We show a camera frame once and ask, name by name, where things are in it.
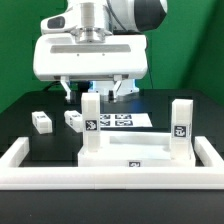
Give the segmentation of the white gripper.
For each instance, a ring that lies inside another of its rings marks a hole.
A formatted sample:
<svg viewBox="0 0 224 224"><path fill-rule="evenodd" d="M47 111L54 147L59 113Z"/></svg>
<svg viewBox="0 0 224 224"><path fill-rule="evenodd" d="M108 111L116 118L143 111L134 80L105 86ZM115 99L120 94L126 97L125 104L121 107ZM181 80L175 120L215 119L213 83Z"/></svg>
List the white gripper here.
<svg viewBox="0 0 224 224"><path fill-rule="evenodd" d="M107 36L103 43L77 43L69 33L41 36L35 47L33 70L41 81L60 80L67 102L70 81L113 80L110 100L117 98L122 79L142 79L147 71L143 35Z"/></svg>

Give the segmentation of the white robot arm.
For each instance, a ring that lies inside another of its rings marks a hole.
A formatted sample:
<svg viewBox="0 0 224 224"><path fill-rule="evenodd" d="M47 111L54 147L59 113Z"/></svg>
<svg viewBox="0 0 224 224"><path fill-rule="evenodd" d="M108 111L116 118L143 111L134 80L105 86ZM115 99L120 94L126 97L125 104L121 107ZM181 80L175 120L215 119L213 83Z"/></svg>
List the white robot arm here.
<svg viewBox="0 0 224 224"><path fill-rule="evenodd" d="M41 81L87 81L109 101L136 93L148 70L144 33L160 26L167 0L67 0L41 21L33 70Z"/></svg>

